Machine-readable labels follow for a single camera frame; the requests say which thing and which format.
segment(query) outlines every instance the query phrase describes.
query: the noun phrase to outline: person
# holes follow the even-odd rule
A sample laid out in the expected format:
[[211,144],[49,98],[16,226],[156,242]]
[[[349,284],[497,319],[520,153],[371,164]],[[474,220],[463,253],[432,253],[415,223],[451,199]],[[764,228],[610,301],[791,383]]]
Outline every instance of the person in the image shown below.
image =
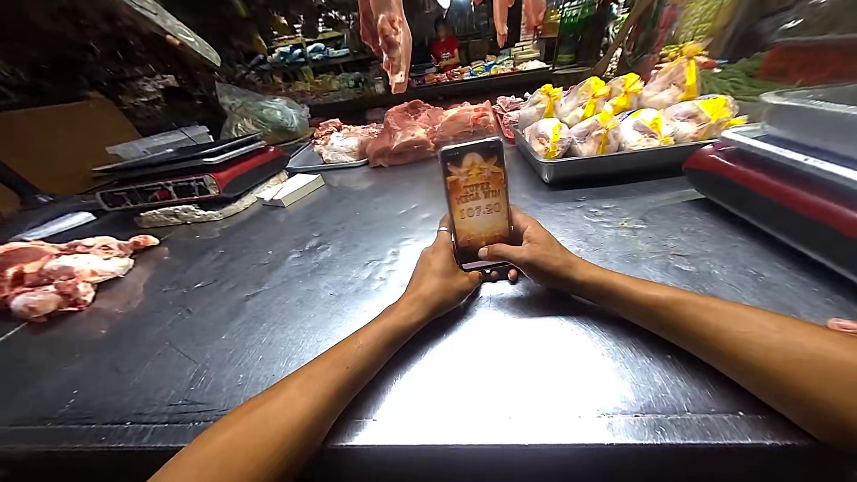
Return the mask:
[[[151,480],[294,477],[387,360],[482,282],[478,272],[456,265],[446,223],[448,217],[398,301],[228,413]],[[600,268],[517,209],[512,223],[521,245],[494,244],[480,250],[481,258],[510,262],[537,283],[617,311],[713,365],[822,442],[857,451],[857,337]],[[510,270],[510,280],[517,277]]]
[[452,34],[443,16],[434,21],[434,33],[434,40],[429,46],[434,63],[441,72],[455,69],[461,64],[458,58],[458,39]]

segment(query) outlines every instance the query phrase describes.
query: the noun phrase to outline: metal tray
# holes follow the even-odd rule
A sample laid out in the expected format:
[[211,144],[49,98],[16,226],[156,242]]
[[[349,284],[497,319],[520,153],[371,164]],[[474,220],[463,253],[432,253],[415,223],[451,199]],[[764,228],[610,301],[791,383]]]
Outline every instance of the metal tray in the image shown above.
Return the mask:
[[313,149],[313,143],[307,142],[302,148],[299,148],[289,160],[289,165],[285,170],[290,173],[297,172],[318,172],[327,171],[330,169],[343,169],[346,167],[358,167],[368,164],[368,159],[355,160],[354,162],[338,162],[336,164],[325,164],[321,160],[321,156]]
[[857,84],[776,90],[759,98],[772,135],[855,157]]
[[688,142],[674,146],[622,151],[560,159],[544,159],[536,154],[520,130],[515,129],[515,143],[521,154],[530,162],[545,183],[558,183],[578,178],[615,176],[630,172],[656,171],[669,167],[679,168],[697,149],[715,140]]
[[857,160],[783,141],[768,134],[762,124],[735,126],[721,138],[728,145],[857,190]]

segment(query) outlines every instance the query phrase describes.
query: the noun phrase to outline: bottle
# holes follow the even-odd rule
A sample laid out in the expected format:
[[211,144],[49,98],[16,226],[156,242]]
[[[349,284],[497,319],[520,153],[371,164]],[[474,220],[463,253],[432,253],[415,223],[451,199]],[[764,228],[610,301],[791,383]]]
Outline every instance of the bottle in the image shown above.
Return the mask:
[[583,0],[571,0],[563,5],[556,46],[557,65],[571,65],[576,60],[575,52],[580,41],[578,24],[582,6]]

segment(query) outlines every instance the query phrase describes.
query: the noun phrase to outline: metal table surface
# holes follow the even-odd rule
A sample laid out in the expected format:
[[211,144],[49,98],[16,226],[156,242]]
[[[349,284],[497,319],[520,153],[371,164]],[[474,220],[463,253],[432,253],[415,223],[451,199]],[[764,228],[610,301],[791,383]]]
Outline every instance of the metal table surface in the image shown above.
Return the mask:
[[[586,259],[816,323],[857,311],[852,284],[684,178],[547,186],[514,147],[506,156],[512,202]],[[446,209],[440,168],[323,176],[288,208],[150,230],[163,243],[87,311],[0,322],[4,460],[161,450],[160,463],[395,300]],[[67,237],[140,231],[116,219]],[[410,341],[304,477],[788,479],[853,468],[689,353],[522,280],[484,285]]]

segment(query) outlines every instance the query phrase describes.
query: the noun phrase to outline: plastic wrap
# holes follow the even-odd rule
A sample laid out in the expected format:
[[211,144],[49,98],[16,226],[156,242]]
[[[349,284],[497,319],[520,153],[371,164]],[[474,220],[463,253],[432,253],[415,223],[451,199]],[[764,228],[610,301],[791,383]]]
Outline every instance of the plastic wrap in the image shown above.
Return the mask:
[[663,111],[667,136],[676,142],[706,141],[720,135],[729,126],[743,124],[735,117],[738,105],[728,95],[706,95],[672,105]]
[[630,112],[619,122],[619,149],[635,151],[674,144],[665,134],[668,130],[661,111],[647,108]]
[[545,84],[521,107],[518,129],[522,132],[543,117],[556,117],[554,109],[562,95],[562,87]]
[[288,97],[263,95],[219,82],[217,96],[226,111],[221,139],[261,132],[266,142],[277,144],[309,131],[309,107]]
[[565,125],[573,125],[596,115],[604,107],[610,88],[598,77],[580,82],[562,97],[556,108],[556,117]]
[[699,44],[682,47],[681,57],[664,66],[643,87],[641,106],[666,109],[683,100],[696,99],[699,96],[699,66],[695,57],[701,51]]
[[536,121],[524,131],[524,138],[544,159],[561,157],[572,141],[570,130],[556,117]]
[[600,112],[569,129],[575,155],[612,154],[619,150],[619,121]]
[[611,114],[619,114],[624,111],[636,111],[639,109],[640,94],[643,92],[643,80],[634,74],[620,75],[607,82],[610,94],[603,110]]

